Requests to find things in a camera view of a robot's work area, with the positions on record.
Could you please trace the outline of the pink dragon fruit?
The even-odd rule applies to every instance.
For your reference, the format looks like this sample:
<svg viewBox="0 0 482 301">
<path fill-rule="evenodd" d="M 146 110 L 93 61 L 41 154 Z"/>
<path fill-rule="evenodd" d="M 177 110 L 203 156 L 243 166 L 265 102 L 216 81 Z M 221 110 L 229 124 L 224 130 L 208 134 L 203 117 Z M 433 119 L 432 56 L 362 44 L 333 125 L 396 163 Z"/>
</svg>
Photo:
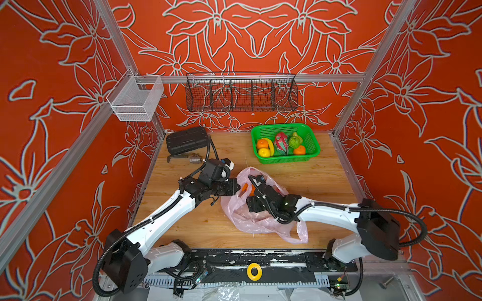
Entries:
<svg viewBox="0 0 482 301">
<path fill-rule="evenodd" d="M 288 155 L 289 152 L 289 144 L 288 144 L 288 137 L 285 133 L 279 132 L 275 136 L 275 143 L 277 150 L 283 154 L 284 156 Z"/>
</svg>

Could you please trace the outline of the yellow mandarin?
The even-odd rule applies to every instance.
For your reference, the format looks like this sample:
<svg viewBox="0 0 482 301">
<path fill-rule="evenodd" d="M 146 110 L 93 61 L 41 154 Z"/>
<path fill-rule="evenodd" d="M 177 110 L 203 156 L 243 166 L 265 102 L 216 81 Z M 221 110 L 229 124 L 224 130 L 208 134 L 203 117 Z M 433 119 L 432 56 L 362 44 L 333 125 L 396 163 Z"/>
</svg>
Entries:
<svg viewBox="0 0 482 301">
<path fill-rule="evenodd" d="M 268 148 L 260 148 L 257 150 L 257 154 L 262 158 L 271 157 L 271 151 Z"/>
</svg>

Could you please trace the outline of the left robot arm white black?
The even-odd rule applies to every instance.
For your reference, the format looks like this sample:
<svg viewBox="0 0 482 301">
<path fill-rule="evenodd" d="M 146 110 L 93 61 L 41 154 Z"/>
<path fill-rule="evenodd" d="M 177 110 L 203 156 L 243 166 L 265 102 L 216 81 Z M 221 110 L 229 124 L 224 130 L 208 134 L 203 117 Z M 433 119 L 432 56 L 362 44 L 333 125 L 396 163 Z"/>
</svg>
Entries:
<svg viewBox="0 0 482 301">
<path fill-rule="evenodd" d="M 207 199 L 234 196 L 240 190 L 231 176 L 234 163 L 207 159 L 201 168 L 178 181 L 178 189 L 142 222 L 123 232 L 114 230 L 94 268 L 92 286 L 99 297 L 130 293 L 151 273 L 178 266 L 189 248 L 176 240 L 164 247 L 154 244 L 184 215 Z"/>
</svg>

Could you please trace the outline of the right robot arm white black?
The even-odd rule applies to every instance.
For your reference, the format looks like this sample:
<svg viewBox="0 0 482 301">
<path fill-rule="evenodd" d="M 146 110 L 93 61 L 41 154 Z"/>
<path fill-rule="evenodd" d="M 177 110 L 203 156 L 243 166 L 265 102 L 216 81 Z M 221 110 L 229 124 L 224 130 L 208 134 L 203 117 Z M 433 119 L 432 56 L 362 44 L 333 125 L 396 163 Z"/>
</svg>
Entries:
<svg viewBox="0 0 482 301">
<path fill-rule="evenodd" d="M 327 260 L 349 263 L 356 258 L 373 255 L 395 261 L 401 248 L 421 243 L 428 234 L 428 227 L 415 214 L 383 208 L 372 199 L 363 199 L 359 204 L 327 203 L 297 194 L 283 195 L 262 175 L 248 176 L 248 179 L 254 189 L 253 195 L 247 198 L 249 211 L 266 211 L 280 224 L 312 221 L 352 232 L 343 239 L 330 241 L 325 252 Z M 408 242 L 400 241 L 400 223 L 395 219 L 397 214 L 419 225 L 420 233 Z"/>
</svg>

